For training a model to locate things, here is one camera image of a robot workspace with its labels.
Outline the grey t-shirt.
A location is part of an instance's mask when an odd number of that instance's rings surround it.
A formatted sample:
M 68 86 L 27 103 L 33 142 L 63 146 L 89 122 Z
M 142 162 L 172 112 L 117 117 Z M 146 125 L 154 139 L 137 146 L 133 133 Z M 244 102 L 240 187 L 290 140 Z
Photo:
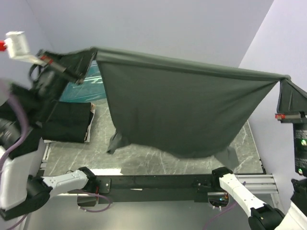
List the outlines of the grey t-shirt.
M 180 159 L 215 156 L 235 168 L 231 142 L 276 83 L 289 75 L 99 48 L 112 122 L 107 152 L 137 144 Z

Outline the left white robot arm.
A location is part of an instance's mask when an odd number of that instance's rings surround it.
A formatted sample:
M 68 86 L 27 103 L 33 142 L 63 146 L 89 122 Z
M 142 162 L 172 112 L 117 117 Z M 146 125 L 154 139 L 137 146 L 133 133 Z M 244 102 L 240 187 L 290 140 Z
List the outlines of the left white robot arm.
M 15 82 L 0 83 L 0 215 L 11 220 L 40 209 L 51 197 L 80 190 L 98 191 L 96 175 L 87 167 L 55 177 L 33 172 L 42 137 L 49 120 L 69 83 L 83 83 L 96 56 L 96 49 L 69 54 L 39 51 L 38 76 L 29 89 Z

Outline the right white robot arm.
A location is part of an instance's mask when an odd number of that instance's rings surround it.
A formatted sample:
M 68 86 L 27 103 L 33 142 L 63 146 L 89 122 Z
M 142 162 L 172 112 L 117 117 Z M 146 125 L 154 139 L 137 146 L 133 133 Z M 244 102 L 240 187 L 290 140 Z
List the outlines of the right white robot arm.
M 211 187 L 224 191 L 245 212 L 252 230 L 305 230 L 307 228 L 307 93 L 290 80 L 280 82 L 275 118 L 293 125 L 295 172 L 293 194 L 286 213 L 256 197 L 228 168 L 212 171 Z

